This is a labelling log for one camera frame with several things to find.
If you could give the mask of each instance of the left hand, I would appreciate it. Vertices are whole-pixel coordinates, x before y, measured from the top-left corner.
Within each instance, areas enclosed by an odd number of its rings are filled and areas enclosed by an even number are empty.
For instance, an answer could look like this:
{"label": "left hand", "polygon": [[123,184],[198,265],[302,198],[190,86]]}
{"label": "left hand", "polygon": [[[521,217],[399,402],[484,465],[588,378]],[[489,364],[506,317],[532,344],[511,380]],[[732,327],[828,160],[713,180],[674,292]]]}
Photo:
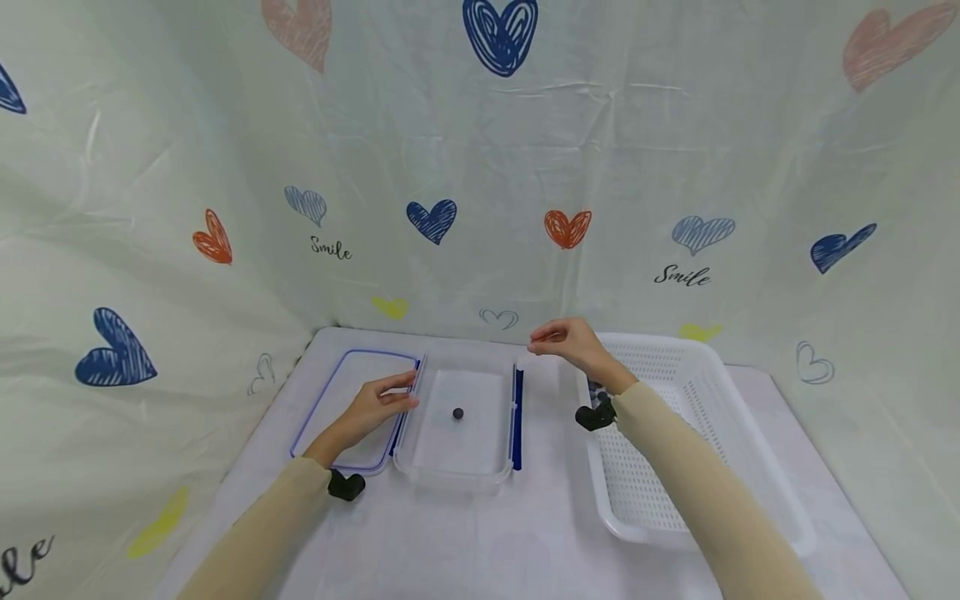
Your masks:
{"label": "left hand", "polygon": [[303,456],[330,468],[341,452],[359,443],[383,421],[416,408],[420,401],[405,392],[387,394],[394,388],[409,388],[416,376],[416,371],[408,371],[363,384],[344,414],[317,436]]}

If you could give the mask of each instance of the fabric backdrop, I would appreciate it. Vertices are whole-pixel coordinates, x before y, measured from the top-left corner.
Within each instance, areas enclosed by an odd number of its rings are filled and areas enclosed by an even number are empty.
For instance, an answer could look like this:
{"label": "fabric backdrop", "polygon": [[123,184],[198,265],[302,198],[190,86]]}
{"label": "fabric backdrop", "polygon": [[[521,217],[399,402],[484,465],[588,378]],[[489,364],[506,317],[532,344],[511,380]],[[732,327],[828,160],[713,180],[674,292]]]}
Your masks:
{"label": "fabric backdrop", "polygon": [[319,327],[571,314],[770,372],[960,588],[954,5],[0,13],[0,595],[149,597]]}

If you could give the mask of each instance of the yellow heart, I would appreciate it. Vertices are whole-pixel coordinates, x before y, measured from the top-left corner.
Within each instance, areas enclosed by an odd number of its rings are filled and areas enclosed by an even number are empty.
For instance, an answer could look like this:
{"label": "yellow heart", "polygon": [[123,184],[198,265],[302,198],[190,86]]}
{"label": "yellow heart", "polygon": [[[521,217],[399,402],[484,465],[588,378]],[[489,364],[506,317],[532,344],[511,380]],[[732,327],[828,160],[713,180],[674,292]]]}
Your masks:
{"label": "yellow heart", "polygon": [[394,319],[395,321],[403,319],[403,317],[405,317],[407,314],[407,300],[404,300],[403,298],[386,300],[380,298],[379,296],[374,296],[372,301],[377,310],[387,315],[391,319]]}
{"label": "yellow heart", "polygon": [[687,323],[680,328],[680,337],[706,343],[721,331],[723,331],[722,325],[714,325],[710,329],[703,329],[696,323]]}
{"label": "yellow heart", "polygon": [[186,512],[186,506],[190,500],[190,489],[183,486],[167,500],[167,505],[160,511],[160,516],[156,521],[147,525],[136,537],[136,540],[127,548],[127,558],[138,559],[146,556],[159,548],[167,541],[170,534],[177,530],[180,525],[180,518]]}

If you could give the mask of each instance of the beige sleeve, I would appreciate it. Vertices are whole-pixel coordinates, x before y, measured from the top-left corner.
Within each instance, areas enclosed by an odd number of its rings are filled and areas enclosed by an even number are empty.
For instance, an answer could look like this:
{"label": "beige sleeve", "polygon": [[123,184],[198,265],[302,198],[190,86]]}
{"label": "beige sleeve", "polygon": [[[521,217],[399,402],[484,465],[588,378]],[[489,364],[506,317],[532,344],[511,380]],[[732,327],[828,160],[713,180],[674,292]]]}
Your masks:
{"label": "beige sleeve", "polygon": [[259,600],[291,541],[325,504],[330,471],[298,457],[227,531],[179,600]]}
{"label": "beige sleeve", "polygon": [[793,548],[713,447],[637,382],[613,398],[617,426],[657,473],[726,600],[822,598]]}

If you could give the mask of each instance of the white table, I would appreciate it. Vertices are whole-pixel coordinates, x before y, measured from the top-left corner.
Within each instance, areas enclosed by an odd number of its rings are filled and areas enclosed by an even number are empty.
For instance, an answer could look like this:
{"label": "white table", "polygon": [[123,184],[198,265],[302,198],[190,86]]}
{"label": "white table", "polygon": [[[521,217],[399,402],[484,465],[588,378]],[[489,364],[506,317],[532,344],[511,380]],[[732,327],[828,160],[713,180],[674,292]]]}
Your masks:
{"label": "white table", "polygon": [[[172,599],[218,538],[290,460],[289,448],[336,361],[350,348],[423,353],[431,338],[322,329],[156,589]],[[503,346],[519,355],[522,348]],[[601,523],[589,482],[586,431],[573,420],[575,390],[561,361],[527,365],[523,470],[495,497],[413,487],[392,465],[367,479],[353,503],[331,499],[305,523],[298,552],[277,577],[284,600],[720,600],[699,554],[627,543]],[[773,380],[729,367],[817,530],[805,561],[835,600],[907,600],[856,513],[793,418]]]}

